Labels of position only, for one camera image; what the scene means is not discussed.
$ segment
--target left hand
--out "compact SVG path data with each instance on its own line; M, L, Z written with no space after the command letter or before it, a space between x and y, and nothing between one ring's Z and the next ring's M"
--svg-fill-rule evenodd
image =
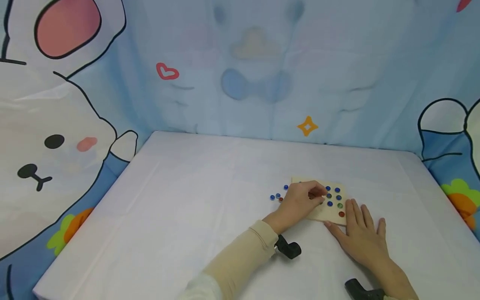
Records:
M284 231L303 220L308 214L324 201L326 188L317 181L292 183L278 209L263 221L270 225L276 234Z

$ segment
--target wooden board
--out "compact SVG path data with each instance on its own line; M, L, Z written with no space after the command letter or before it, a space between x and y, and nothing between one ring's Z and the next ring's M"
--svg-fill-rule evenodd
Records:
M331 195L331 198L328 198L328 195L325 196L325 201L317 206L308 216L307 219L315 220L320 222L330 221L337 225L346 226L347 219L345 218L345 200L348 199L345 187L336 182L330 182L325 180L309 179L304 177L292 177L292 183L301 182L301 181L311 181L316 180L324 187L330 187L328 194Z

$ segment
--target printed fabric backdrop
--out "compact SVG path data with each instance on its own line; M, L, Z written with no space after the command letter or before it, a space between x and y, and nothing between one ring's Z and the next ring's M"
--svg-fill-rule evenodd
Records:
M406 150L480 238L480 1L4 0L0 299L154 130Z

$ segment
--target black device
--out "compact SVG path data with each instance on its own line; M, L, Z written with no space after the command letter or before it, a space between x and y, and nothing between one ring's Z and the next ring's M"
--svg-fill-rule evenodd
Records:
M301 254L300 245L295 242L289 244L282 235L278 236L275 247L289 259L294 259Z
M301 254L300 245L288 243L282 235L278 236L275 247L289 259L294 259ZM385 292L383 289L366 290L360 282L354 278L345 283L345 289L353 300L383 300Z
M383 300L385 296L381 288L365 290L356 278L347 281L345 288L353 300Z

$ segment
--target bunny mouth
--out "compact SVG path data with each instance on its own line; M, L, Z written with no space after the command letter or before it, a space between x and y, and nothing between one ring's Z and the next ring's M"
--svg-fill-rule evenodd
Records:
M27 178L30 178L30 177L35 179L36 182L37 182L36 191L39 192L43 189L43 184L45 182L48 182L48 181L52 180L53 178L51 176L41 178L40 176L38 176L36 174L37 170L38 170L38 167L36 166L36 164L28 164L28 165L25 165L25 166L21 167L20 169L18 169L17 175L18 175L18 177L23 178L23 179L27 179Z

